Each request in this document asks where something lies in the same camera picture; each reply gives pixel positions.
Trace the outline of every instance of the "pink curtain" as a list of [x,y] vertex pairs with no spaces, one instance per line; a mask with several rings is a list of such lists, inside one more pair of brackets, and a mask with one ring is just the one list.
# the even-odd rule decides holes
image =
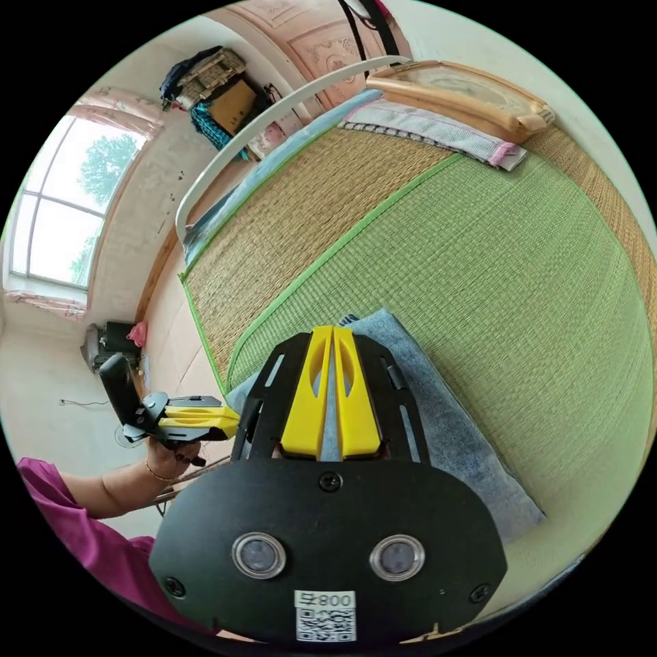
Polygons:
[[87,306],[79,301],[43,296],[22,289],[5,290],[5,299],[11,303],[27,303],[74,322],[81,322],[87,313]]
[[165,116],[159,103],[117,87],[91,89],[68,114],[130,130],[146,139],[153,139],[162,130]]

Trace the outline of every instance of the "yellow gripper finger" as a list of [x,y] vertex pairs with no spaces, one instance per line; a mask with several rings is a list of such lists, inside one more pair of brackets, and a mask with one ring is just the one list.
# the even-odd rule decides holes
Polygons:
[[166,428],[198,428],[198,429],[221,429],[228,438],[235,436],[237,426],[240,423],[239,415],[228,407],[220,408],[185,408],[167,406],[159,426]]
[[[319,326],[313,330],[281,439],[281,447],[286,454],[320,460],[326,421],[332,334],[332,326]],[[315,396],[313,385],[319,374],[319,390]]]
[[164,409],[166,417],[232,417],[239,420],[239,415],[228,406],[167,406]]
[[333,345],[340,459],[374,456],[381,446],[381,438],[351,329],[334,328]]

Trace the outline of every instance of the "screw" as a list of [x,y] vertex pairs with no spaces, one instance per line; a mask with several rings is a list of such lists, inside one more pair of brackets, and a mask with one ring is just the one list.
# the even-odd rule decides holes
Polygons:
[[173,597],[185,597],[185,587],[175,577],[167,577],[164,588]]
[[470,602],[478,604],[484,602],[491,592],[491,587],[488,584],[479,584],[472,593],[470,593]]
[[325,493],[335,493],[342,487],[342,477],[337,472],[324,472],[320,475],[319,484]]

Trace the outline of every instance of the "camera lens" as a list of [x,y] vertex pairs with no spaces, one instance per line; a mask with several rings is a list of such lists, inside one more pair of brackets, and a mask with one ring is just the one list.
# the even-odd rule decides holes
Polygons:
[[424,565],[424,548],[413,537],[395,534],[383,539],[372,550],[370,566],[388,582],[402,582],[413,577]]
[[250,532],[233,544],[233,562],[248,577],[268,580],[285,567],[285,550],[273,536]]

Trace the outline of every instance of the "gold bracelet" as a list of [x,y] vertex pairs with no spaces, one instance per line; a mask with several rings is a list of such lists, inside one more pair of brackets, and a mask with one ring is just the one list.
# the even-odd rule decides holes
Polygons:
[[172,481],[175,481],[176,479],[178,479],[177,477],[173,477],[172,479],[165,479],[164,477],[161,477],[159,474],[155,474],[155,472],[153,472],[153,470],[151,470],[151,466],[149,465],[149,460],[148,459],[145,460],[145,464],[146,464],[146,469],[159,481],[164,481],[164,482],[167,482],[167,483],[171,483]]

